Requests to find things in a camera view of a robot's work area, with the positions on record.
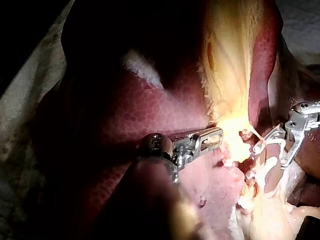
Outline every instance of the white cloth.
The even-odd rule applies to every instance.
[[[303,64],[320,64],[320,0],[276,0],[282,34],[290,52]]]

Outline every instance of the dark background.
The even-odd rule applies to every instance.
[[[0,96],[68,2],[0,2]]]

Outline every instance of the metal jaw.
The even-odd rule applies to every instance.
[[[292,147],[283,159],[280,159],[281,169],[290,166],[300,150],[305,133],[320,125],[320,101],[301,102],[289,111],[289,121],[281,123],[269,132],[264,141],[260,140],[254,145],[254,155],[259,155],[271,140],[284,139],[293,142]]]
[[[173,142],[171,160],[177,166],[177,170],[184,169],[195,159],[218,148],[222,143],[223,134],[221,128],[210,127],[168,136]]]

